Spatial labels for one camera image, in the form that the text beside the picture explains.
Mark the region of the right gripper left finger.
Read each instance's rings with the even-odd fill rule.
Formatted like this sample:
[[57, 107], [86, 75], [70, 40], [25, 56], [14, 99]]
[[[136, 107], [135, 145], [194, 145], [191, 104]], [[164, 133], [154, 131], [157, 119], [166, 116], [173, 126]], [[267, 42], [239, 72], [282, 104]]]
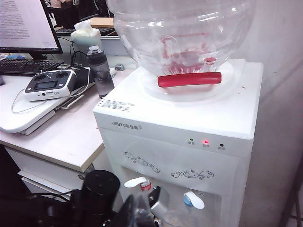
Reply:
[[118, 212], [119, 227], [139, 227], [139, 196], [130, 195]]

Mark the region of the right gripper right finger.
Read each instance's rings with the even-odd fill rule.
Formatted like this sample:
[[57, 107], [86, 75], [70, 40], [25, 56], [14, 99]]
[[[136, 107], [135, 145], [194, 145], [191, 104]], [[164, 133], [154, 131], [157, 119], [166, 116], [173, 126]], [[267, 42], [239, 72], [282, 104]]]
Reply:
[[142, 195], [139, 196], [139, 226], [154, 226], [153, 216], [150, 212], [149, 203]]

